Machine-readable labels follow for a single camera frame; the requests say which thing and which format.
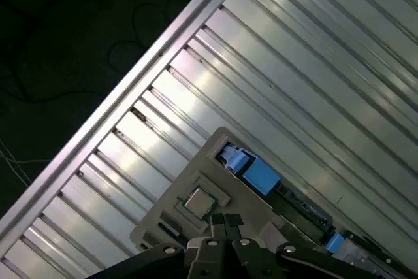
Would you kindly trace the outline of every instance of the black cable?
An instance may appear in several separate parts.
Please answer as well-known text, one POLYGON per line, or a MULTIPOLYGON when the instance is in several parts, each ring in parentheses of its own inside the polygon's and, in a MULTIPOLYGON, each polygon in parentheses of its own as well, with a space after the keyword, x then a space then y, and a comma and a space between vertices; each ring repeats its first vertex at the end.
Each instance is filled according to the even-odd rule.
POLYGON ((139 12, 139 10, 142 10, 145 7, 156 8, 157 11, 161 14, 160 8, 155 3, 141 3, 133 9, 132 14, 131 14, 131 24, 132 24, 135 40, 137 41, 137 43, 140 47, 143 47, 144 45, 142 45, 141 40, 139 38, 137 24, 135 23, 135 20, 136 20, 136 16, 137 16, 137 13, 139 12))
POLYGON ((20 93, 22 93, 22 89, 26 92, 26 94, 22 93, 22 95, 24 97, 19 97, 15 94, 13 94, 12 92, 8 91, 8 90, 0 90, 0 93, 3 93, 5 95, 8 95, 10 98, 13 98, 17 101, 21 101, 23 103, 30 103, 30 104, 40 104, 40 103, 47 103, 50 101, 56 101, 57 99, 60 99, 62 97, 68 96, 68 95, 76 95, 76 94, 90 94, 90 95, 96 95, 98 97, 101 98, 105 98, 106 94, 102 94, 102 93, 97 93, 95 91, 91 91, 91 90, 84 90, 84 89, 80 89, 80 90, 70 90, 70 91, 64 91, 63 93, 59 93, 57 95, 51 96, 51 97, 47 97, 44 99, 32 99, 30 97, 30 95, 28 94, 25 86, 23 86, 23 83, 20 82, 22 84, 22 86, 18 86, 19 87, 19 91, 20 93))
POLYGON ((175 17, 171 17, 169 14, 168 14, 168 12, 169 12, 169 6, 171 5, 171 3, 173 2, 174 0, 166 0, 166 2, 165 2, 165 4, 164 4, 164 6, 163 6, 163 11, 162 11, 162 14, 163 14, 163 16, 165 17, 165 19, 166 19, 166 22, 167 23, 171 23, 174 19, 175 19, 175 17))
POLYGON ((123 75, 123 76, 126 73, 120 71, 116 66, 114 66, 112 64, 111 57, 112 57, 112 51, 113 51, 113 49, 115 49, 116 47, 118 47, 120 45, 126 45, 126 44, 127 45, 136 46, 137 48, 141 49, 142 52, 145 52, 146 49, 147 49, 147 48, 143 47, 142 45, 140 45, 137 41, 132 41, 132 40, 129 40, 129 39, 122 39, 122 40, 116 41, 116 42, 114 42, 113 44, 110 45, 110 47, 108 48, 107 53, 106 53, 106 61, 107 61, 107 64, 108 64, 108 66, 113 71, 115 71, 116 73, 118 73, 120 75, 123 75))

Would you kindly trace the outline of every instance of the metal slot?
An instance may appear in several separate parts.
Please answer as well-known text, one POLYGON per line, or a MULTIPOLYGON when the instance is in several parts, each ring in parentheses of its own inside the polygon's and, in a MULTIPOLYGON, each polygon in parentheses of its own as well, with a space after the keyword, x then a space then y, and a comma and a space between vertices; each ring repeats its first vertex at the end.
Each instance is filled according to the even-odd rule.
POLYGON ((314 246, 319 247, 318 244, 315 243, 314 240, 312 240, 305 232, 300 230, 296 225, 291 223, 286 217, 280 215, 280 217, 289 225, 291 225, 305 240, 307 240, 309 243, 312 243, 314 246))
POLYGON ((357 25, 371 32, 382 44, 392 50, 399 58, 404 59, 415 69, 418 69, 418 62, 415 56, 418 54, 417 45, 367 0, 329 0, 332 1, 342 12, 352 17, 357 25))
POLYGON ((191 0, 88 121, 0 220, 0 255, 17 241, 222 0, 191 0))
POLYGON ((159 222, 157 226, 163 232, 165 232, 172 240, 176 241, 185 249, 187 248, 187 243, 189 242, 189 239, 186 238, 184 235, 182 235, 181 233, 179 235, 174 234, 166 225, 162 224, 161 222, 159 222))
POLYGON ((93 154, 89 157, 88 161, 94 168, 96 168, 103 176, 113 182, 113 184, 119 187, 123 192, 128 195, 136 204, 141 206, 146 212, 149 211, 153 203, 146 198, 141 192, 133 187, 128 181, 116 173, 116 171, 109 167, 99 156, 93 154))
POLYGON ((86 273, 85 276, 91 276, 101 270, 99 266, 92 262, 88 257, 86 257, 82 252, 75 248, 70 242, 64 239, 40 218, 37 218, 34 221, 33 227, 39 231, 45 241, 50 242, 52 246, 57 248, 57 250, 63 252, 63 254, 68 256, 69 259, 74 261, 74 263, 82 269, 82 272, 86 273))
POLYGON ((106 267, 129 257, 59 197, 44 209, 44 215, 66 234, 66 238, 71 238, 106 267))
POLYGON ((358 93, 364 95, 372 106, 381 112, 387 112, 385 114, 391 115, 402 127, 417 136, 418 113, 383 84, 360 60, 328 35, 322 27, 316 25, 288 0, 257 1, 280 22, 297 33, 302 42, 327 60, 330 70, 350 84, 354 90, 358 90, 358 93))
MULTIPOLYGON (((171 65, 213 103, 218 104, 224 112, 228 112, 231 118, 240 122, 240 125, 248 133, 251 133, 265 143, 286 164, 292 165, 296 172, 304 174, 304 179, 307 182, 311 182, 315 186, 317 182, 315 174, 325 175, 325 169, 320 169, 318 164, 280 133, 274 125, 257 113, 254 108, 249 106, 242 97, 233 93, 233 90, 227 87, 222 81, 211 75, 209 71, 188 55, 187 52, 180 52, 171 65), (216 89, 209 88, 209 86, 216 86, 216 89)), ((328 190, 327 197, 337 201, 338 197, 340 197, 340 192, 337 192, 336 189, 332 191, 328 190)))
POLYGON ((36 227, 30 227, 24 236, 36 245, 46 256, 48 262, 54 261, 62 269, 74 278, 85 278, 89 276, 82 267, 77 265, 67 254, 50 242, 36 227))
MULTIPOLYGON (((225 121, 223 116, 219 115, 219 113, 222 112, 220 108, 213 109, 212 106, 214 106, 214 104, 211 106, 207 102, 202 101, 168 72, 163 72, 154 82, 154 86, 155 88, 158 88, 159 92, 161 92, 165 97, 170 99, 170 101, 178 104, 182 111, 189 115, 195 123, 199 123, 202 127, 204 127, 207 132, 214 132, 217 127, 227 127, 241 139, 251 143, 251 147, 254 149, 255 153, 262 156, 263 159, 271 164, 278 172, 282 173, 288 180, 291 180, 292 184, 301 190, 305 190, 307 188, 306 181, 303 180, 297 172, 293 171, 289 168, 289 166, 284 164, 277 156, 272 156, 270 153, 271 151, 268 150, 263 143, 259 142, 258 138, 253 137, 252 133, 245 132, 242 128, 237 128, 238 126, 236 122, 233 125, 225 121), (211 119, 207 120, 204 118, 207 116, 210 116, 211 119)), ((323 196, 318 197, 318 194, 315 195, 317 191, 313 190, 312 187, 309 187, 308 189, 313 193, 313 195, 311 195, 311 199, 313 199, 317 204, 321 204, 320 206, 323 204, 323 207, 328 208, 331 216, 341 216, 341 213, 335 213, 335 208, 330 208, 328 204, 324 204, 324 200, 322 199, 323 196)))
POLYGON ((152 124, 155 132, 158 132, 160 136, 169 141, 171 146, 178 150, 188 160, 197 154, 200 147, 192 143, 187 138, 187 135, 181 133, 176 127, 167 123, 166 120, 157 115, 143 101, 137 102, 135 108, 147 117, 147 122, 152 124))
POLYGON ((187 134, 189 139, 193 141, 198 147, 202 147, 209 139, 210 135, 200 128, 199 125, 187 117, 176 105, 165 99, 157 90, 151 88, 142 96, 154 110, 158 111, 176 127, 187 134))
POLYGON ((53 266, 47 263, 41 256, 31 250, 21 240, 6 253, 5 257, 16 265, 31 279, 65 279, 53 266))
POLYGON ((349 51, 355 52, 381 76, 418 104, 418 80, 346 15, 326 0, 293 0, 349 51))
POLYGON ((137 224, 145 216, 146 210, 138 206, 128 195, 114 185, 112 182, 103 177, 89 164, 84 164, 80 168, 79 176, 82 180, 87 182, 91 187, 94 187, 106 201, 112 206, 127 216, 133 223, 137 224))
POLYGON ((130 148, 132 151, 135 152, 136 155, 141 157, 146 163, 148 163, 151 167, 153 167, 156 171, 161 173, 168 181, 173 182, 174 178, 168 172, 168 170, 164 169, 158 162, 149 154, 147 154, 143 149, 141 149, 133 140, 131 140, 126 134, 124 134, 119 129, 114 131, 115 136, 126 145, 126 147, 130 148))
POLYGON ((62 274, 62 276, 64 276, 64 278, 71 278, 73 279, 74 276, 69 273, 66 269, 64 269, 59 262, 57 262, 56 260, 52 259, 51 256, 49 256, 48 254, 45 253, 44 250, 42 250, 42 248, 40 248, 37 244, 40 244, 41 246, 43 246, 41 244, 41 241, 39 241, 39 238, 36 238, 33 236, 33 232, 30 230, 31 228, 29 228, 25 233, 28 235, 31 235, 31 237, 33 239, 35 239, 37 241, 37 243, 35 244, 34 242, 32 242, 28 237, 26 237, 26 235, 22 235, 22 237, 20 238, 20 240, 28 247, 30 248, 32 251, 34 251, 40 258, 42 258, 47 264, 49 264, 49 266, 53 267, 57 272, 59 272, 60 274, 62 274))
POLYGON ((313 88, 317 93, 331 104, 335 101, 340 107, 339 111, 357 128, 368 132, 369 137, 377 138, 386 145, 383 149, 392 150, 394 156, 401 158, 411 169, 418 169, 418 160, 413 153, 418 149, 415 143, 337 78, 329 70, 327 63, 319 59, 312 49, 298 41, 294 33, 265 14, 252 0, 226 0, 224 5, 279 53, 284 62, 291 64, 296 74, 315 84, 313 88), (327 80, 320 79, 323 76, 326 76, 327 80))
POLYGON ((153 130, 128 112, 116 126, 126 137, 131 139, 142 152, 154 160, 159 169, 175 180, 187 165, 187 159, 159 137, 153 130))
POLYGON ((105 138, 99 150, 126 173, 141 192, 151 195, 151 200, 159 199, 170 186, 169 180, 114 134, 111 133, 105 138))
POLYGON ((15 274, 10 268, 8 268, 4 263, 1 262, 0 263, 0 278, 19 279, 19 276, 15 274))
POLYGON ((361 156, 369 166, 382 175, 384 180, 405 195, 411 203, 418 206, 418 195, 415 192, 415 186, 418 184, 416 178, 391 159, 383 149, 365 137, 330 103, 320 97, 312 87, 293 72, 288 64, 278 59, 265 45, 223 11, 215 12, 206 24, 242 57, 271 79, 320 125, 342 141, 354 154, 361 156), (248 49, 249 43, 251 43, 251 50, 248 49), (252 54, 255 47, 257 47, 257 54, 252 54), (402 181, 393 176, 393 173, 398 173, 403 178, 402 181))
POLYGON ((62 192, 64 200, 69 201, 73 208, 94 223, 99 230, 103 230, 108 237, 112 237, 121 248, 131 254, 138 253, 129 238, 135 224, 95 193, 79 177, 72 177, 62 192))
MULTIPOLYGON (((209 46, 211 49, 221 49, 219 48, 220 44, 217 43, 206 32, 201 31, 197 34, 197 36, 200 41, 204 42, 205 45, 209 46)), ((285 116, 281 113, 280 110, 283 109, 281 109, 280 107, 275 107, 274 104, 269 103, 266 99, 263 99, 263 96, 257 90, 249 86, 250 82, 252 84, 257 84, 257 78, 252 76, 251 80, 245 82, 244 79, 242 79, 239 76, 240 74, 243 75, 245 73, 235 73, 231 68, 229 68, 220 60, 215 58, 214 55, 212 55, 205 47, 199 44, 196 40, 192 40, 189 43, 189 45, 194 50, 196 50, 205 60, 210 62, 210 64, 213 67, 216 67, 216 70, 218 70, 222 75, 228 78, 231 81, 231 83, 233 83, 237 88, 239 88, 246 95, 248 95, 252 101, 256 102, 255 106, 264 109, 265 112, 268 112, 272 116, 272 118, 274 118, 277 121, 277 123, 280 122, 280 124, 282 124, 284 128, 286 128, 287 130, 289 130, 292 133, 292 135, 296 136, 297 139, 303 143, 303 145, 310 149, 311 154, 316 154, 323 161, 326 161, 326 163, 330 165, 330 167, 334 169, 334 171, 337 172, 338 175, 342 176, 344 182, 349 182, 353 187, 355 187, 357 191, 362 193, 363 197, 366 197, 370 201, 371 205, 379 204, 378 208, 380 210, 383 210, 389 218, 392 217, 391 219, 393 221, 398 222, 398 225, 401 226, 401 228, 408 230, 408 232, 411 235, 415 234, 415 238, 417 238, 415 227, 408 225, 408 222, 404 222, 405 219, 411 222, 413 222, 414 220, 418 222, 417 213, 413 208, 410 208, 409 204, 404 202, 402 199, 399 199, 399 196, 401 195, 393 195, 393 190, 390 190, 389 186, 385 185, 384 182, 382 182, 381 180, 377 180, 376 176, 367 172, 366 169, 363 168, 363 166, 358 165, 357 163, 359 161, 350 160, 351 157, 347 156, 345 152, 342 152, 342 150, 339 147, 337 147, 336 143, 327 139, 324 136, 324 134, 317 135, 319 130, 315 129, 314 126, 307 123, 306 117, 301 116, 296 108, 291 108, 291 104, 285 104, 283 99, 275 97, 277 95, 275 95, 273 91, 271 91, 270 93, 273 94, 270 97, 271 101, 280 103, 282 108, 283 105, 285 105, 284 108, 289 110, 292 115, 296 114, 297 116, 293 121, 291 121, 288 116, 285 116), (306 131, 307 133, 303 132, 303 130, 301 130, 296 123, 302 125, 308 124, 309 129, 306 131), (315 137, 318 142, 315 142, 311 137, 315 137), (328 148, 326 146, 319 146, 318 144, 321 142, 324 143, 323 145, 328 146, 328 148), (405 212, 399 212, 397 208, 400 207, 408 208, 408 214, 405 214, 405 212)), ((225 51, 222 51, 221 55, 223 57, 229 56, 229 54, 227 54, 225 51)))

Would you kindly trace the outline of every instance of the silver metal frame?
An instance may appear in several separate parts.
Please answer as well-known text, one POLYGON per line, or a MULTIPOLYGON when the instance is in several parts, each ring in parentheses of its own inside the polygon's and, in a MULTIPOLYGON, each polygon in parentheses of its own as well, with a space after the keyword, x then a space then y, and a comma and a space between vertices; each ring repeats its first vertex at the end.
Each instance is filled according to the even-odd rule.
POLYGON ((192 0, 0 220, 6 254, 223 0, 192 0))
POLYGON ((127 231, 226 127, 417 270, 417 16, 418 0, 192 0, 0 221, 1 262, 75 271, 27 231, 37 217, 79 265, 135 254, 127 231))

